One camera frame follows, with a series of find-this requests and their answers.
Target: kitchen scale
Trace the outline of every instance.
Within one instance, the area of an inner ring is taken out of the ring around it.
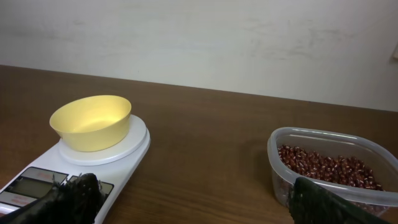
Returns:
[[[127,136],[114,146],[96,152],[70,149],[62,139],[30,163],[0,191],[0,213],[7,214],[43,197],[55,181],[74,181],[93,173],[101,180],[106,200],[95,223],[102,223],[120,191],[147,152],[149,131],[143,120],[130,116]]]

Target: container rim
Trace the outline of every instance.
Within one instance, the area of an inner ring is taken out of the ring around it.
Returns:
[[[283,162],[279,159],[279,155],[277,153],[277,143],[276,139],[278,136],[285,134],[314,134],[318,137],[324,136],[324,138],[333,138],[335,141],[341,142],[352,142],[354,144],[360,144],[362,146],[366,146],[368,149],[373,152],[379,154],[383,159],[385,159],[390,165],[398,170],[398,160],[382,146],[367,140],[365,138],[352,136],[349,134],[341,134],[334,133],[330,131],[322,131],[316,129],[305,129],[305,128],[294,128],[294,127],[284,127],[278,128],[272,132],[269,140],[268,140],[268,158],[269,162],[273,170],[285,181],[290,184],[294,184],[297,177],[304,177],[292,170],[290,170]],[[361,189],[357,187],[351,187],[341,184],[334,184],[331,182],[326,182],[324,180],[317,180],[309,177],[305,177],[313,181],[314,183],[321,185],[322,187],[332,190],[334,193],[343,197],[346,200],[362,202],[362,203],[370,203],[375,205],[382,206],[390,206],[390,207],[398,207],[398,193],[397,192],[384,192],[378,190],[370,190],[370,189]]]

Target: yellow bowl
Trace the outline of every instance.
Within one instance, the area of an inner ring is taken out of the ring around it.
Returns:
[[[120,96],[91,96],[59,108],[51,127],[72,149],[83,152],[111,147],[129,132],[131,104]]]

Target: adzuki bean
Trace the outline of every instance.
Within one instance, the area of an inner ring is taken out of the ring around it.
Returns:
[[[281,161],[292,171],[318,180],[371,190],[383,190],[373,170],[356,157],[330,158],[294,146],[278,147]]]

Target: plastic bowl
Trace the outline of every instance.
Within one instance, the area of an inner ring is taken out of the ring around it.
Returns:
[[[312,179],[316,184],[353,202],[368,212],[380,216],[389,207],[398,207],[398,160],[386,149],[367,139],[348,134],[303,128],[276,129],[268,140],[268,157],[272,166],[274,193],[287,207],[289,189],[302,175],[290,170],[279,159],[277,147],[282,144],[299,146],[306,151],[316,151],[322,156],[355,156],[373,169],[376,180],[385,192],[361,189],[323,180]]]
[[[129,132],[130,102],[120,96],[91,96],[59,108],[51,127],[72,149],[99,151],[121,141]]]

